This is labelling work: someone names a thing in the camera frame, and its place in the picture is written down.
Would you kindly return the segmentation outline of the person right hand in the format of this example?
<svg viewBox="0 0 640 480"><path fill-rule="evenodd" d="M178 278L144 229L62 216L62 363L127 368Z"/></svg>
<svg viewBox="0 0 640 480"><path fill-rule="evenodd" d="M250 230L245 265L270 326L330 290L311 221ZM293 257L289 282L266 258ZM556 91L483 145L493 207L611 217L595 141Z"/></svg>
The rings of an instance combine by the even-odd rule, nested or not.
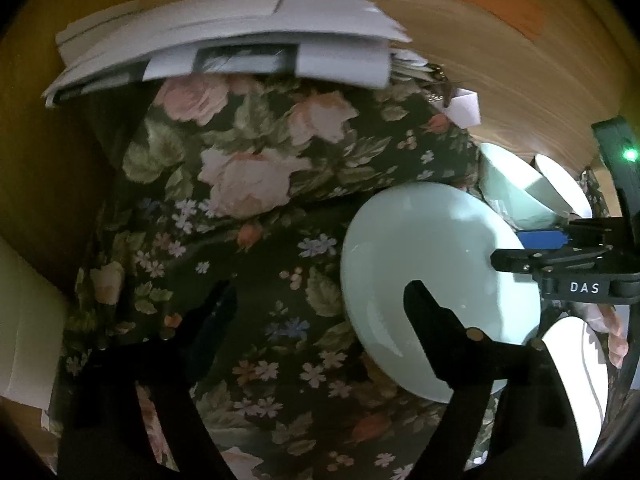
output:
<svg viewBox="0 0 640 480"><path fill-rule="evenodd" d="M620 370L629 344L624 335L623 320L615 308L612 304L585 304L582 316L595 332L608 336L608 359Z"/></svg>

